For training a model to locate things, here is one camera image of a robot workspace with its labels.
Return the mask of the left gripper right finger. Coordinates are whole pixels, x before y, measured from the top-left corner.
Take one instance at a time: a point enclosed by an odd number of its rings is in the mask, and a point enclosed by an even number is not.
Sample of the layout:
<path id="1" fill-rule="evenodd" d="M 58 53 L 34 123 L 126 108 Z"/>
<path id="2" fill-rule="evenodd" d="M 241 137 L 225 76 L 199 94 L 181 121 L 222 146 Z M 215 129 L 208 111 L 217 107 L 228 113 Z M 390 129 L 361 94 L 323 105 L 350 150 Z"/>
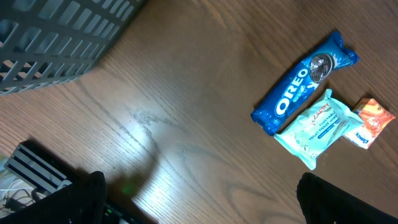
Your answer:
<path id="1" fill-rule="evenodd" d="M 301 177 L 296 194 L 307 224 L 397 224 L 396 217 L 310 172 Z"/>

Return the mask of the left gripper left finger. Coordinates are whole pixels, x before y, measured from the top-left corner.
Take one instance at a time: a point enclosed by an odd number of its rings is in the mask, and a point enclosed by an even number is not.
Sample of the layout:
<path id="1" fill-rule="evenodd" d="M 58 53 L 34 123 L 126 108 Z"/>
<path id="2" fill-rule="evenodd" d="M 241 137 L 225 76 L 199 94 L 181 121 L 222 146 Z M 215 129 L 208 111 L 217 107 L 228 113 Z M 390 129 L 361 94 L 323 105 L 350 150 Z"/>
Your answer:
<path id="1" fill-rule="evenodd" d="M 104 174 L 96 171 L 2 218 L 1 224 L 101 223 L 105 202 Z"/>

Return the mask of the teal wet wipes pack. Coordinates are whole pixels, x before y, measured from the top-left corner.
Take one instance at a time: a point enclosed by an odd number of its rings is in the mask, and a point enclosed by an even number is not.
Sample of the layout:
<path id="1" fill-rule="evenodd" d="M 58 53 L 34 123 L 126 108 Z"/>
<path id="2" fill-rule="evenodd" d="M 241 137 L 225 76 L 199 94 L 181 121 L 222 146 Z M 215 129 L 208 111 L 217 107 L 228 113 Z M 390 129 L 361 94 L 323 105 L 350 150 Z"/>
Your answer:
<path id="1" fill-rule="evenodd" d="M 274 138 L 310 170 L 317 166 L 317 158 L 337 139 L 364 121 L 348 106 L 332 97 L 332 90 L 324 94 L 296 117 Z"/>

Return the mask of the small orange tissue pack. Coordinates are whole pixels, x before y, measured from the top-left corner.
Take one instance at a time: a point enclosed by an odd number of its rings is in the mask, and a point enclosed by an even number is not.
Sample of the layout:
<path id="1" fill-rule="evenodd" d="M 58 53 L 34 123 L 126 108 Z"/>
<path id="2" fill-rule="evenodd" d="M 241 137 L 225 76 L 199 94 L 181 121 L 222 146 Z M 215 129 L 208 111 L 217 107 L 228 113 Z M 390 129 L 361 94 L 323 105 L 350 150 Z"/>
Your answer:
<path id="1" fill-rule="evenodd" d="M 362 98 L 353 112 L 363 120 L 363 124 L 344 137 L 363 149 L 368 149 L 382 130 L 396 117 L 382 107 L 374 98 Z"/>

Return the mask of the blue Oreo cookie pack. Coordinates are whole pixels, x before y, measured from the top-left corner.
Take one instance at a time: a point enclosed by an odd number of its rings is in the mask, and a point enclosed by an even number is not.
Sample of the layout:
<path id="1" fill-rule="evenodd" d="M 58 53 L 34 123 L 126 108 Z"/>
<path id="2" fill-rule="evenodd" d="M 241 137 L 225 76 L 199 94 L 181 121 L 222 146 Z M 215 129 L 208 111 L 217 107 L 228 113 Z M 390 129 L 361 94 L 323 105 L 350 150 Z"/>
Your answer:
<path id="1" fill-rule="evenodd" d="M 251 113 L 252 120 L 268 135 L 275 135 L 333 71 L 358 60 L 355 51 L 345 47 L 341 34 L 332 32 L 277 81 Z"/>

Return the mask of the grey plastic mesh basket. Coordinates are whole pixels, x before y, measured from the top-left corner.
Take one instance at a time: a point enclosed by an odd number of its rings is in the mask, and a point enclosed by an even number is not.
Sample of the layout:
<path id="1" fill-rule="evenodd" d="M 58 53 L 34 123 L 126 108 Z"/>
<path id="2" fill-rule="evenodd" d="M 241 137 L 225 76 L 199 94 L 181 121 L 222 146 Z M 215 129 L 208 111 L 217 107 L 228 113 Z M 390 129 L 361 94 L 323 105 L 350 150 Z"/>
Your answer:
<path id="1" fill-rule="evenodd" d="M 1 0 L 1 94 L 72 82 L 96 67 L 146 0 Z"/>

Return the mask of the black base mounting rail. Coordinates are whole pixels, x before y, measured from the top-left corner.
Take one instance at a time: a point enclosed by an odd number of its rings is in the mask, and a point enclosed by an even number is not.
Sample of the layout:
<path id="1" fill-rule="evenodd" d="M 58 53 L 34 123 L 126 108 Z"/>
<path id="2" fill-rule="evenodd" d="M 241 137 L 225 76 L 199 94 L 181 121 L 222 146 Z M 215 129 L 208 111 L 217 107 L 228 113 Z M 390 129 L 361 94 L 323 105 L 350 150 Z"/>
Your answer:
<path id="1" fill-rule="evenodd" d="M 31 187 L 51 194 L 78 179 L 65 163 L 31 139 L 17 145 L 4 168 Z"/>

